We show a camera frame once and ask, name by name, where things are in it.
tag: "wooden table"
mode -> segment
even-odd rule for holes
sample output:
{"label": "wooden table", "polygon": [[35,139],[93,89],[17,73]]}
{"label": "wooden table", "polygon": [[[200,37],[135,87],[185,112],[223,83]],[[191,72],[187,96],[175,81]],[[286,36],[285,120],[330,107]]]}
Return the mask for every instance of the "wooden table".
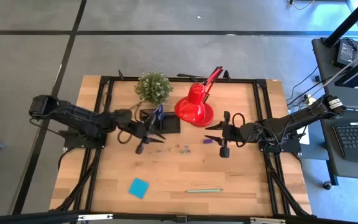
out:
{"label": "wooden table", "polygon": [[[84,76],[76,103],[78,106],[93,110],[99,80],[100,76]],[[139,97],[134,93],[135,83],[114,82],[111,111],[130,108],[139,102]],[[173,111],[175,103],[187,95],[191,84],[172,82],[174,91],[164,110]],[[267,85],[273,116],[285,116],[288,111],[281,82],[267,80]],[[264,105],[262,90],[260,97]],[[251,84],[215,83],[208,103],[214,109],[212,124],[223,120],[225,110],[232,115],[242,113],[246,122],[258,120]],[[144,108],[153,106],[142,105],[141,109]],[[237,125],[240,125],[241,118],[237,118]],[[180,134],[165,134],[165,144],[145,145],[141,155],[135,154],[139,139],[132,138],[127,144],[119,144],[118,131],[109,134],[101,154],[91,210],[111,213],[272,215],[263,154],[257,144],[237,148],[232,142],[229,146],[230,158],[223,159],[219,156],[218,144],[203,144],[204,134],[220,136],[221,132],[207,131],[184,121],[180,125]],[[127,135],[122,134],[121,137],[125,139]],[[191,153],[180,152],[185,145],[189,146]],[[63,158],[50,208],[59,206],[76,185],[84,151],[75,149]],[[311,213],[299,161],[285,153],[281,154],[281,161],[286,186],[303,209]],[[128,193],[135,177],[150,184],[143,199]],[[185,192],[215,188],[223,188],[224,191]],[[275,189],[279,211],[282,212],[280,191],[277,186]],[[85,196],[82,197],[81,208],[84,204]]]}

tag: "concrete floor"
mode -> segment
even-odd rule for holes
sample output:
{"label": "concrete floor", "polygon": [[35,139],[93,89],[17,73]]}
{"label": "concrete floor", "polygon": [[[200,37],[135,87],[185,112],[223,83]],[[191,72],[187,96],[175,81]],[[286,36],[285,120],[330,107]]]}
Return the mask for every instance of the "concrete floor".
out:
{"label": "concrete floor", "polygon": [[[0,0],[0,29],[71,30],[79,5],[80,0]],[[287,0],[92,0],[80,30],[330,31],[349,14],[343,2],[316,2],[298,11]],[[120,69],[127,76],[151,70],[207,76],[223,65],[236,78],[280,79],[289,98],[316,66],[313,38],[318,37],[77,36],[58,97],[75,102],[83,75],[117,75]],[[65,35],[0,36],[0,141],[6,145],[0,151],[0,215],[10,211],[36,134],[27,115],[31,98],[50,93],[67,41]],[[307,80],[295,95],[312,84]],[[24,212],[47,211],[62,144],[47,134]],[[340,186],[325,191],[324,161],[304,160],[303,172],[315,215],[358,222],[358,179],[339,178]]]}

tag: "red desk lamp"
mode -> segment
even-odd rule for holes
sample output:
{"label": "red desk lamp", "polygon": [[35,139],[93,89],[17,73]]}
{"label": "red desk lamp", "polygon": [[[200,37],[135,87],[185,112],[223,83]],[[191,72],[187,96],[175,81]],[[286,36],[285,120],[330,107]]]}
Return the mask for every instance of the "red desk lamp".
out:
{"label": "red desk lamp", "polygon": [[197,127],[207,127],[211,124],[214,118],[214,111],[205,102],[208,99],[211,87],[222,72],[222,66],[216,67],[205,82],[195,83],[190,87],[189,94],[175,105],[175,113],[180,119]]}

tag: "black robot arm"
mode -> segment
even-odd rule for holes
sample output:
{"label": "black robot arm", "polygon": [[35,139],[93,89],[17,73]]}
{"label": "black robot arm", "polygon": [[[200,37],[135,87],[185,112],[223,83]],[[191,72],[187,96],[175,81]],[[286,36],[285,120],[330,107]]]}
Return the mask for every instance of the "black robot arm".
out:
{"label": "black robot arm", "polygon": [[48,95],[34,97],[29,114],[32,119],[52,119],[65,124],[77,130],[83,139],[93,142],[102,140],[106,133],[115,131],[116,128],[141,139],[139,146],[142,146],[143,143],[163,142],[149,138],[149,134],[156,134],[164,138],[159,131],[153,127],[155,121],[154,114],[150,115],[148,120],[143,123],[141,121],[131,120],[131,110],[115,110],[112,113],[105,111],[97,114],[75,106],[68,101],[59,100]]}
{"label": "black robot arm", "polygon": [[309,125],[319,119],[342,118],[346,110],[340,99],[331,95],[324,95],[312,105],[282,118],[264,119],[254,123],[245,123],[237,128],[230,122],[230,113],[224,112],[224,121],[218,125],[208,127],[208,130],[222,130],[222,137],[206,136],[219,143],[221,157],[229,157],[227,142],[241,142],[242,145],[250,142],[265,141],[273,146],[281,147],[286,134]]}

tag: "lamp base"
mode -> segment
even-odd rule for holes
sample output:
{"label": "lamp base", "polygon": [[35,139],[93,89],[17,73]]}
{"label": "lamp base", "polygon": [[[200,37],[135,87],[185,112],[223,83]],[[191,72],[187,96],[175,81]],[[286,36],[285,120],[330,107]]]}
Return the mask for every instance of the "lamp base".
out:
{"label": "lamp base", "polygon": [[203,128],[211,124],[212,120],[214,119],[214,111],[212,110],[212,107],[209,104],[205,103],[204,105],[205,105],[204,119],[196,123],[192,123],[192,125]]}

